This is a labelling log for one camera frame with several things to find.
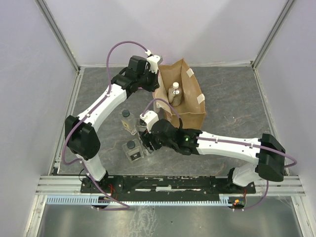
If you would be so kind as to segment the square glass bottle black label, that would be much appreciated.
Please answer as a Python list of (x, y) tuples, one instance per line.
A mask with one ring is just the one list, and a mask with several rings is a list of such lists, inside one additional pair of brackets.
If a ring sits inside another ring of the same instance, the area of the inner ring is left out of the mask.
[(137, 119), (136, 130), (138, 133), (144, 132), (147, 130), (147, 124), (142, 119)]

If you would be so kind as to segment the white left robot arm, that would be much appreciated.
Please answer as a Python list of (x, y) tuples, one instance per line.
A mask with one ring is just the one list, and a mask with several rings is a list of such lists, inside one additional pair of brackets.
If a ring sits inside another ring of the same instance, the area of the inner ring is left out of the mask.
[(158, 55), (147, 58), (132, 56), (128, 66), (111, 79), (104, 93), (88, 109), (65, 120), (64, 147), (83, 163), (93, 179), (93, 189), (99, 193), (108, 189), (109, 181), (105, 178), (107, 171), (98, 155), (101, 143), (97, 131), (111, 112), (139, 88), (148, 92), (158, 89), (158, 66), (162, 61)]

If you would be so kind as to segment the beige canvas tote bag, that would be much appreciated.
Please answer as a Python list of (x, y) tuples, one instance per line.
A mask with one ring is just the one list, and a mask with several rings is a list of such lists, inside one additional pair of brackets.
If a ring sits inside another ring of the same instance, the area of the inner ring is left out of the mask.
[(205, 116), (205, 96), (201, 91), (194, 71), (184, 59), (172, 65), (160, 65), (159, 67), (159, 88), (153, 93), (153, 98), (168, 101), (168, 89), (174, 82), (178, 82), (183, 91), (182, 102), (179, 106), (173, 107), (172, 111), (164, 102), (154, 102), (154, 111), (162, 112), (164, 118), (175, 127), (179, 126), (179, 114), (184, 128), (201, 129)]

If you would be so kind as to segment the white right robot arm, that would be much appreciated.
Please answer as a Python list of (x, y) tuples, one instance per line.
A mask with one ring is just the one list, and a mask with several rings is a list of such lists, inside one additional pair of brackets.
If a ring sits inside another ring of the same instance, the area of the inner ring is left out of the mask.
[(225, 137), (174, 127), (169, 121), (161, 119), (150, 129), (142, 131), (140, 139), (149, 152), (168, 147), (184, 156), (217, 155), (245, 161), (244, 166), (232, 169), (226, 180), (226, 187), (231, 193), (237, 193), (260, 179), (272, 182), (284, 180), (285, 149), (271, 134), (264, 133), (260, 138)]

